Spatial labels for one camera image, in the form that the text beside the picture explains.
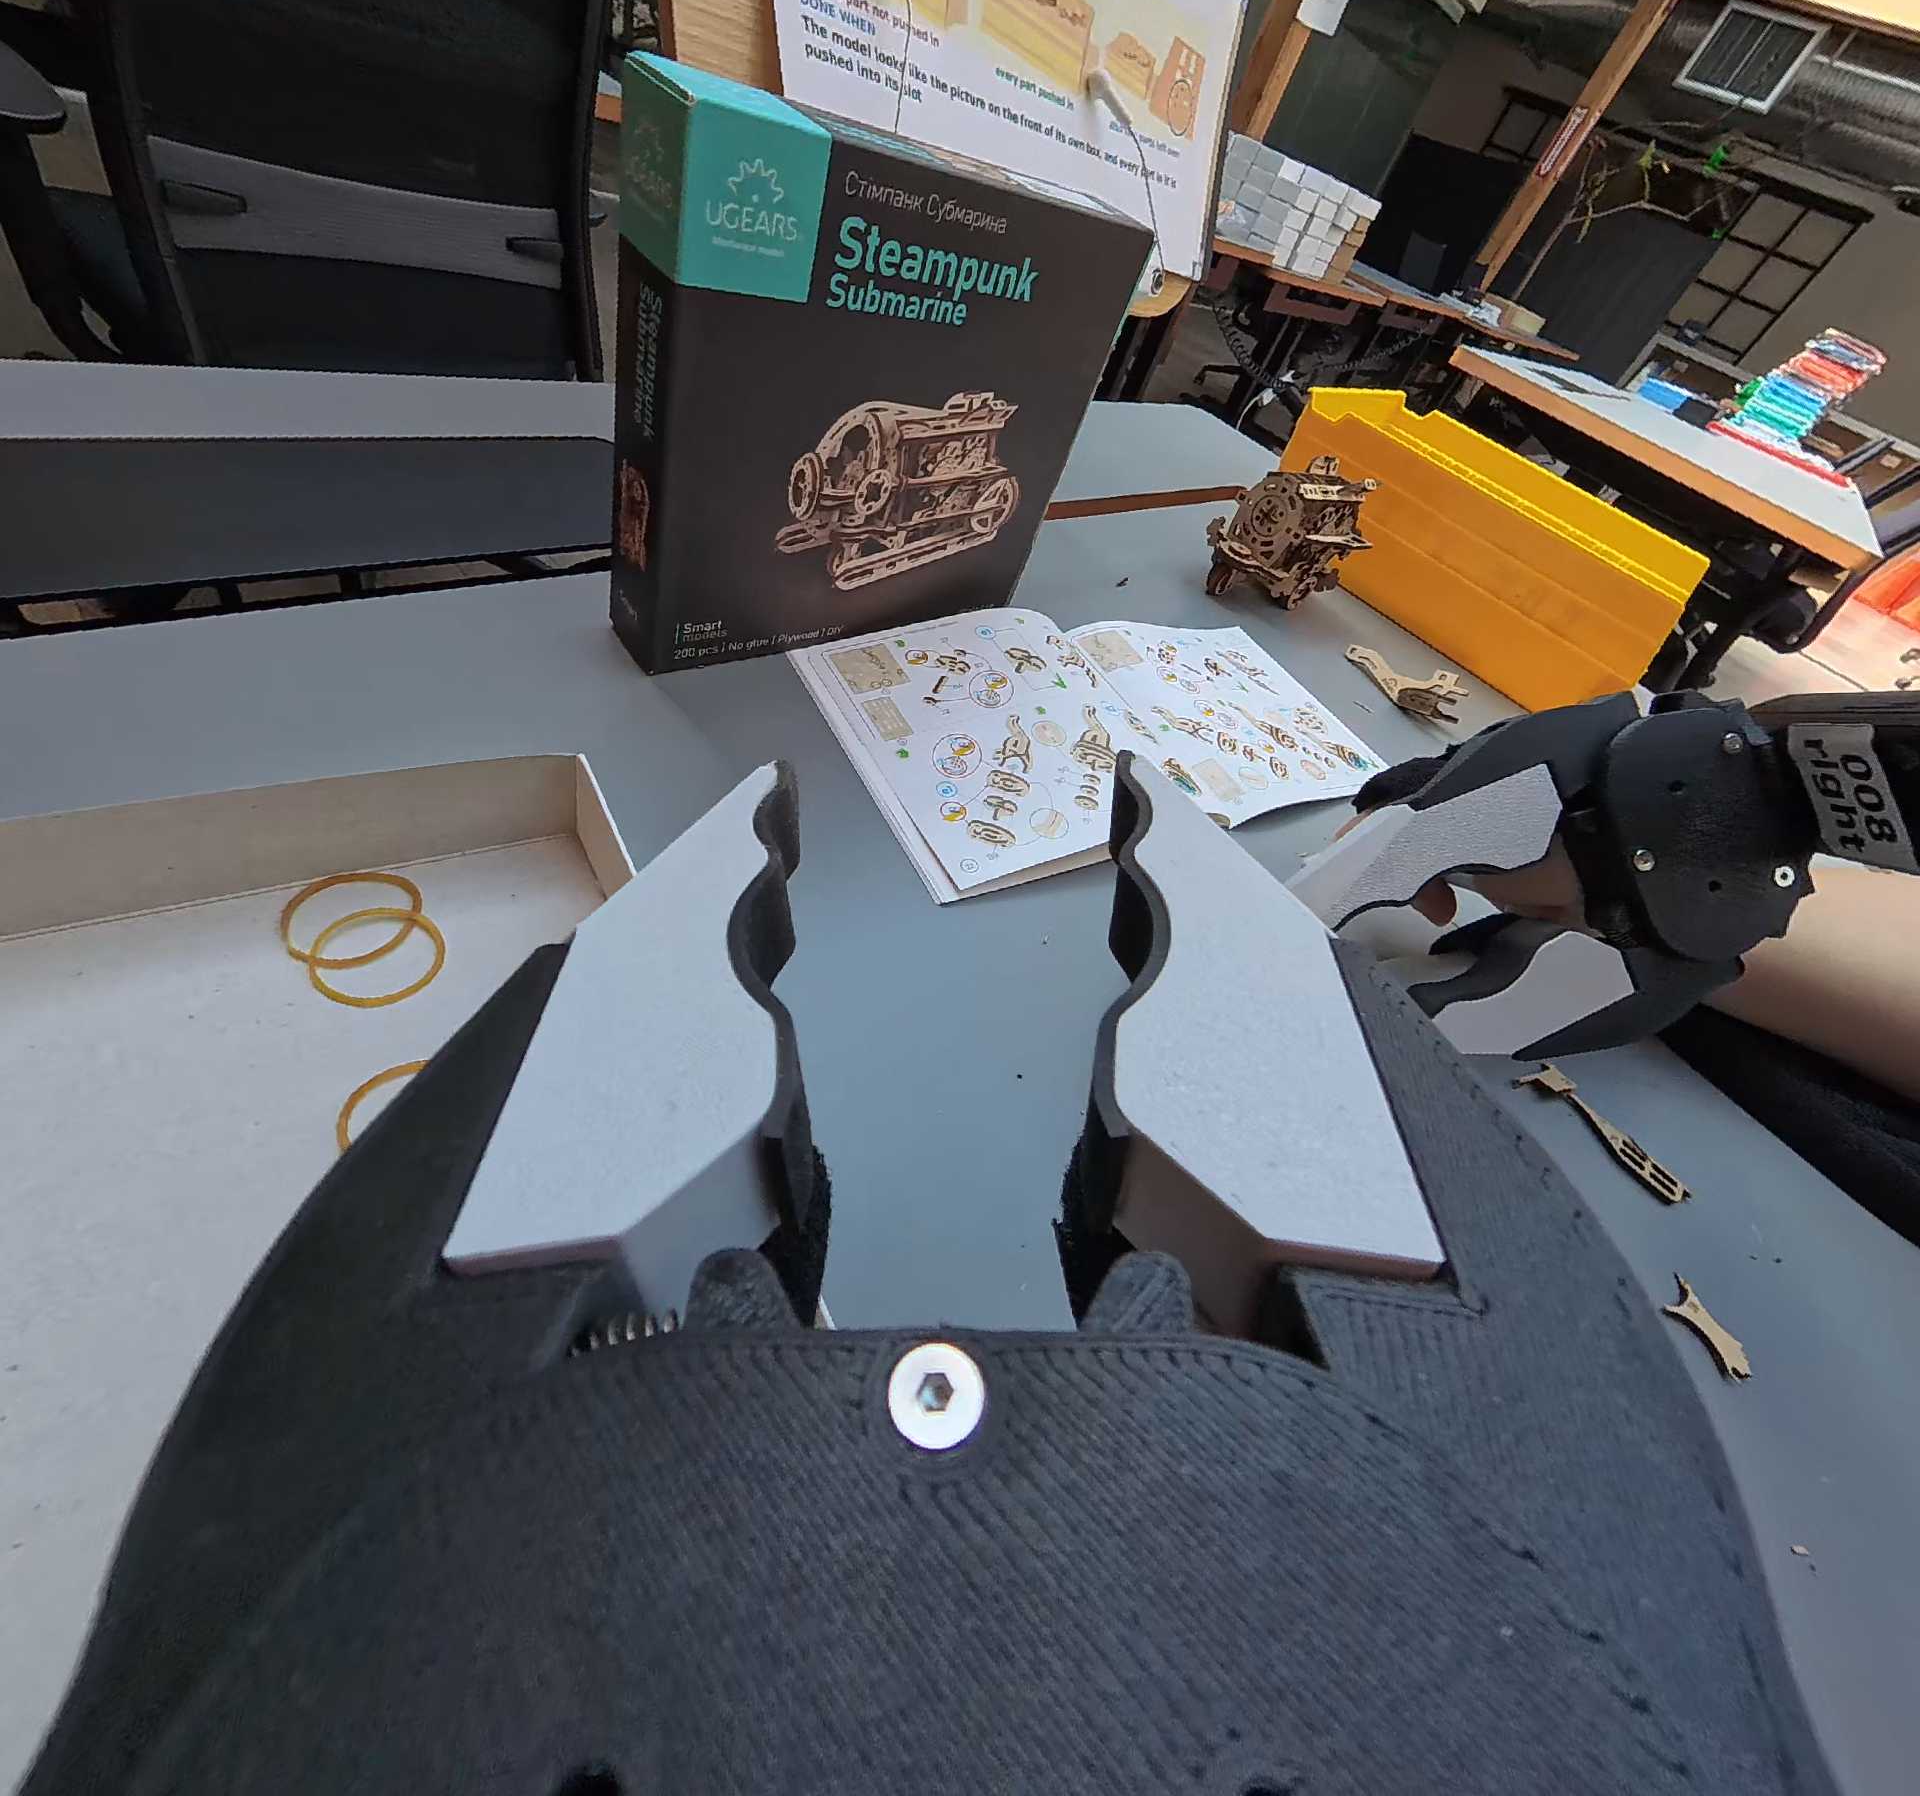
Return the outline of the black office chair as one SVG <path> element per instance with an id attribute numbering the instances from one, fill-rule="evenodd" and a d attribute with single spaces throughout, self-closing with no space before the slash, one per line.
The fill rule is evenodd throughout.
<path id="1" fill-rule="evenodd" d="M 4 7 L 4 238 L 73 357 L 589 381 L 608 0 Z"/>

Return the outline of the wooden background table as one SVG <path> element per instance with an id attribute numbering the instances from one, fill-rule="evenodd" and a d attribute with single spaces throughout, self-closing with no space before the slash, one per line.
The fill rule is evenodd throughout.
<path id="1" fill-rule="evenodd" d="M 1463 306 L 1408 289 L 1380 273 L 1352 271 L 1344 278 L 1312 278 L 1286 271 L 1258 247 L 1238 245 L 1229 238 L 1212 244 L 1213 265 L 1209 289 L 1220 289 L 1236 269 L 1258 273 L 1267 282 L 1265 312 L 1347 326 L 1363 312 L 1371 312 L 1382 326 L 1437 331 L 1443 322 L 1452 326 L 1452 339 L 1476 339 L 1492 348 L 1525 353 L 1557 364 L 1576 364 L 1578 353 L 1545 338 L 1503 326 L 1500 321 L 1475 318 Z"/>

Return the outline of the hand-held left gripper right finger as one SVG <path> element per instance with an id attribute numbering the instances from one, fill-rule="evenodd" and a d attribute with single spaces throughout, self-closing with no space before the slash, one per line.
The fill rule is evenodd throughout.
<path id="1" fill-rule="evenodd" d="M 1119 752 L 1107 947 L 1125 987 L 1086 1120 L 1086 1297 L 1172 1255 L 1209 1329 L 1258 1329 L 1284 1267 L 1437 1281 L 1446 1255 L 1331 932 Z"/>

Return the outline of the curved wooden piece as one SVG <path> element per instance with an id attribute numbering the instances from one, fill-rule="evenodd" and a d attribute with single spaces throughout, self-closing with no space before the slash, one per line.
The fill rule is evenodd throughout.
<path id="1" fill-rule="evenodd" d="M 1344 658 L 1404 715 L 1430 726 L 1460 726 L 1460 703 L 1469 692 L 1457 672 L 1443 667 L 1424 678 L 1400 675 L 1377 650 L 1363 644 L 1350 644 Z"/>

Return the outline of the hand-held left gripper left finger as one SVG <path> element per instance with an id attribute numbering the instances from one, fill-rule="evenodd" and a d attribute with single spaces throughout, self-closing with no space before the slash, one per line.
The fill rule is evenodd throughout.
<path id="1" fill-rule="evenodd" d="M 612 1258 L 663 1316 L 708 1255 L 766 1249 L 816 1316 L 822 1179 L 772 987 L 797 863 L 797 776 L 766 763 L 579 924 L 453 1220 L 457 1274 Z"/>

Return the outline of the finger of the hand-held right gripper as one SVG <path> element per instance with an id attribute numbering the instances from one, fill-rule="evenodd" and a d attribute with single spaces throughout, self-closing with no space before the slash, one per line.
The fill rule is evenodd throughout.
<path id="1" fill-rule="evenodd" d="M 1518 871 L 1551 850 L 1563 799 L 1549 770 L 1518 770 L 1450 799 L 1396 803 L 1361 818 L 1310 857 L 1286 887 L 1329 931 L 1457 871 Z"/>

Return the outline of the instruction booklet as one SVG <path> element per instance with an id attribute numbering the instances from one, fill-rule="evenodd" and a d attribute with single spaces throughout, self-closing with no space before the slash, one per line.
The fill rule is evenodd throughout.
<path id="1" fill-rule="evenodd" d="M 790 652 L 937 902 L 1095 861 L 1119 752 L 1222 825 L 1347 803 L 1380 758 L 1236 627 L 975 611 Z"/>

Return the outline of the long wooden key piece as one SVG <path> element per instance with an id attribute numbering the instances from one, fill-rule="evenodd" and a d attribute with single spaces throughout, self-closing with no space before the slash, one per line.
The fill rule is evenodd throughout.
<path id="1" fill-rule="evenodd" d="M 1580 1096 L 1576 1083 L 1557 1066 L 1540 1065 L 1536 1071 L 1516 1078 L 1512 1087 L 1533 1087 L 1545 1096 L 1563 1101 L 1604 1143 L 1610 1158 L 1663 1205 L 1677 1208 L 1691 1196 L 1691 1189 L 1688 1184 L 1673 1176 L 1665 1164 L 1651 1158 L 1635 1136 L 1627 1136 L 1604 1113 L 1594 1109 Z"/>

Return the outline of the yellow plastic bin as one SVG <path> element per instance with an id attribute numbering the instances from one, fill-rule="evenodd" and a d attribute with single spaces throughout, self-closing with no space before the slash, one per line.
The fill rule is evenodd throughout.
<path id="1" fill-rule="evenodd" d="M 1317 388 L 1281 454 L 1376 479 L 1340 585 L 1525 708 L 1635 688 L 1708 560 L 1398 391 Z"/>

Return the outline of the stack of coloured packets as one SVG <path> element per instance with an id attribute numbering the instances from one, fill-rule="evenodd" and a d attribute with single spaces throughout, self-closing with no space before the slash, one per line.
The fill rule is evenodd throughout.
<path id="1" fill-rule="evenodd" d="M 1812 430 L 1862 385 L 1875 379 L 1884 364 L 1884 350 L 1830 326 L 1787 362 L 1742 385 L 1733 411 L 1715 415 L 1706 430 L 1738 439 L 1821 483 L 1840 485 L 1836 466 L 1813 454 Z"/>

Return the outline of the stack of white boxes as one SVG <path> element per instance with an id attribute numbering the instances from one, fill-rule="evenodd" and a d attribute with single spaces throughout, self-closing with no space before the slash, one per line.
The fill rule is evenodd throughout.
<path id="1" fill-rule="evenodd" d="M 1281 273 L 1344 279 L 1380 215 L 1380 199 L 1226 132 L 1215 184 L 1215 241 Z"/>

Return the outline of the adjacent grey table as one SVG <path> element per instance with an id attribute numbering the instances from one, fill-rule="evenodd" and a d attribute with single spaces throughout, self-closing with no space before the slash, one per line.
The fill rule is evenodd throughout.
<path id="1" fill-rule="evenodd" d="M 1 595 L 603 551 L 603 385 L 1 362 Z"/>

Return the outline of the white cardboard tray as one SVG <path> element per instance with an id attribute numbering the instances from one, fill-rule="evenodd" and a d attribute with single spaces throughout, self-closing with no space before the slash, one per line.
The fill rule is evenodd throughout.
<path id="1" fill-rule="evenodd" d="M 326 1000 L 281 905 L 411 878 L 448 958 L 385 1009 Z M 589 763 L 537 752 L 4 823 L 1 1780 L 58 1711 L 186 1384 L 337 1157 L 365 1078 L 428 1059 L 537 945 L 632 878 Z M 401 891 L 310 900 L 296 945 Z M 407 945 L 341 987 L 393 990 Z"/>

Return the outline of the person's right forearm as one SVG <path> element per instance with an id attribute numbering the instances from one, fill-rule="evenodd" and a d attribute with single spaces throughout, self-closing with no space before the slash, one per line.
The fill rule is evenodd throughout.
<path id="1" fill-rule="evenodd" d="M 1820 861 L 1786 932 L 1708 1007 L 1857 1066 L 1916 1060 L 1918 878 Z"/>

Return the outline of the wall air vent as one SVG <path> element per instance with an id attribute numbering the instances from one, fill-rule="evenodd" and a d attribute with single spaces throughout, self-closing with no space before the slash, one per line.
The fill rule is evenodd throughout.
<path id="1" fill-rule="evenodd" d="M 1674 75 L 1674 88 L 1745 114 L 1769 114 L 1832 24 L 1765 4 L 1723 2 Z"/>

